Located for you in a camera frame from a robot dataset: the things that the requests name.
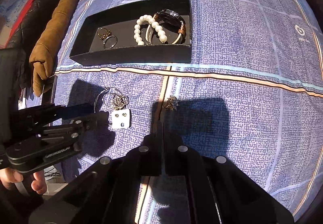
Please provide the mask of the black quilted leather jacket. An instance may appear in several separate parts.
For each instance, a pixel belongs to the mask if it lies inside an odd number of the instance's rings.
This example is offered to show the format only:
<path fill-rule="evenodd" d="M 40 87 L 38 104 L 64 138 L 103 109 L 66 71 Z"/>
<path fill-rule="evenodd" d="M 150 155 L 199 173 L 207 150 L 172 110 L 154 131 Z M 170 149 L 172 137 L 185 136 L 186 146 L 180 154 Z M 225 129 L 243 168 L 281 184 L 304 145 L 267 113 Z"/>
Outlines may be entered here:
<path fill-rule="evenodd" d="M 60 0 L 28 0 L 10 32 L 6 48 L 31 52 Z"/>

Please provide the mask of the small gold charm earring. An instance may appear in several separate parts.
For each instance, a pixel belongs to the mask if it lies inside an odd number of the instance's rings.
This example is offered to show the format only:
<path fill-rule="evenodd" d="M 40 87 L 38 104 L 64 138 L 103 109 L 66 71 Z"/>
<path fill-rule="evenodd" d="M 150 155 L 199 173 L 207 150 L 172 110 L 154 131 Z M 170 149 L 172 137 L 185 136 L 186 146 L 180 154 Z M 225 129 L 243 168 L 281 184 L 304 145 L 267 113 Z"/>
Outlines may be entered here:
<path fill-rule="evenodd" d="M 170 96 L 167 101 L 163 104 L 163 108 L 169 111 L 176 111 L 179 106 L 179 100 L 176 96 Z"/>

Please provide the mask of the silver hoop jewelry cluster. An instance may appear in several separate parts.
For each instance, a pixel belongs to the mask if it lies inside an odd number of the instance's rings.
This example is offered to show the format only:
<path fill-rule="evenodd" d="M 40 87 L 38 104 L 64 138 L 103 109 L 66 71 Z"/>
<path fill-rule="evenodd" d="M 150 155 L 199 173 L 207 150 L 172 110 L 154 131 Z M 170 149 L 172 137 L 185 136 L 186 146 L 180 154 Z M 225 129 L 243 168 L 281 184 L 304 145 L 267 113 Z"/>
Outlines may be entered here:
<path fill-rule="evenodd" d="M 97 112 L 99 100 L 114 111 L 124 110 L 129 105 L 129 98 L 116 87 L 105 87 L 94 100 L 94 112 Z"/>

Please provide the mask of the blue checked bed cover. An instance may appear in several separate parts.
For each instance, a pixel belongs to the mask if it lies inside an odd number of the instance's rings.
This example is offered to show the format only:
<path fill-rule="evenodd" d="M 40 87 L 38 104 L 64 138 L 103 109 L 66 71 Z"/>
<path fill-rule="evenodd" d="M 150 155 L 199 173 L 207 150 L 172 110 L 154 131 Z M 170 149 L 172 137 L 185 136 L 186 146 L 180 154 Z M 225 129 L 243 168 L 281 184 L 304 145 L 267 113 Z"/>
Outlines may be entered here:
<path fill-rule="evenodd" d="M 72 181 L 118 158 L 159 121 L 201 155 L 228 157 L 300 220 L 322 186 L 322 29 L 307 0 L 190 0 L 189 64 L 82 66 L 69 54 L 87 17 L 142 0 L 80 0 L 58 54 L 57 105 L 129 98 L 131 127 L 84 137 L 59 164 Z M 176 96 L 176 111 L 163 108 Z"/>

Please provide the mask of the white earring card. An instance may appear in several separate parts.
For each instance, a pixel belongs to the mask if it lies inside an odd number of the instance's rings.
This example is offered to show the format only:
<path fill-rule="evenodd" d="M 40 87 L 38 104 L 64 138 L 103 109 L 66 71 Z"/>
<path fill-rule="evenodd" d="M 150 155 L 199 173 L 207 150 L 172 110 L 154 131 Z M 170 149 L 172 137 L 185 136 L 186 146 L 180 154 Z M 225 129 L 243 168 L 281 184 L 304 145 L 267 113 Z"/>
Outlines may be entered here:
<path fill-rule="evenodd" d="M 130 109 L 114 110 L 111 112 L 112 129 L 128 129 L 131 126 Z"/>

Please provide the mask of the tan suede cushion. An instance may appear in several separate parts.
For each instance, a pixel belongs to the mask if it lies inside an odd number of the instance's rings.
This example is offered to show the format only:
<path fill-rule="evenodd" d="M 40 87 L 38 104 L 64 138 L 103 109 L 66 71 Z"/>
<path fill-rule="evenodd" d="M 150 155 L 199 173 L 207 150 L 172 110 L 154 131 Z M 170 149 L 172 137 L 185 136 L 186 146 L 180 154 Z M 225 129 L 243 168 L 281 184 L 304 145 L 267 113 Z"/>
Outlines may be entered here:
<path fill-rule="evenodd" d="M 79 0 L 60 0 L 45 30 L 36 42 L 29 64 L 33 70 L 32 89 L 35 96 L 43 94 L 44 82 L 52 76 L 57 53 L 67 32 Z"/>

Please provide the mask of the black dial wristwatch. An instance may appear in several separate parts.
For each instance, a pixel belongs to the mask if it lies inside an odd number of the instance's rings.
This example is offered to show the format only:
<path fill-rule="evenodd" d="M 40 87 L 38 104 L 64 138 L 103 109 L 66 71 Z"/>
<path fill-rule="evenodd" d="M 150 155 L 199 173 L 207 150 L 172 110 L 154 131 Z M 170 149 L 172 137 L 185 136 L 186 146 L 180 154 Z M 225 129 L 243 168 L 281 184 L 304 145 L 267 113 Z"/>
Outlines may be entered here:
<path fill-rule="evenodd" d="M 162 9 L 156 12 L 148 20 L 148 28 L 145 33 L 146 42 L 151 45 L 153 40 L 153 34 L 156 33 L 158 40 L 162 44 L 168 43 L 168 37 L 166 35 L 163 26 L 170 27 L 171 30 L 177 31 L 177 37 L 172 41 L 172 45 L 180 44 L 186 37 L 186 23 L 180 14 L 170 9 Z"/>

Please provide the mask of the black smartphone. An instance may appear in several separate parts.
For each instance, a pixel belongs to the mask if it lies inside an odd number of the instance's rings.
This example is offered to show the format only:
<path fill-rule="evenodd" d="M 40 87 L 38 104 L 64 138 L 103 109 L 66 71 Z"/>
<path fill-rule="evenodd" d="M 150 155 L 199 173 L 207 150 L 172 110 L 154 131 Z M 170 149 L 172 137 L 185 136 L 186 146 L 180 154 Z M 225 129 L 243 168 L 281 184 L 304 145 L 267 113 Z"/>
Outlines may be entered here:
<path fill-rule="evenodd" d="M 56 90 L 57 76 L 52 75 L 44 84 L 42 93 L 42 105 L 53 104 Z"/>

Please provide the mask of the black rectangular tray box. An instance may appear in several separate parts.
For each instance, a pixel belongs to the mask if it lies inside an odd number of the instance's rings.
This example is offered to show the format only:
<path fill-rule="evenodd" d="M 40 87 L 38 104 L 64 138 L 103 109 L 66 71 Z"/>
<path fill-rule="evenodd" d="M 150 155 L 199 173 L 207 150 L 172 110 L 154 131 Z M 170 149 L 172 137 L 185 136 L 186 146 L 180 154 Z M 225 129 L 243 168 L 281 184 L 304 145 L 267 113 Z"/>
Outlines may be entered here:
<path fill-rule="evenodd" d="M 163 26 L 168 43 L 162 44 L 153 34 L 152 44 L 145 40 L 148 20 L 158 11 L 170 9 L 186 23 L 186 37 L 172 45 L 177 31 Z M 101 11 L 87 17 L 76 37 L 71 60 L 83 66 L 127 63 L 190 63 L 191 1 L 142 0 Z"/>

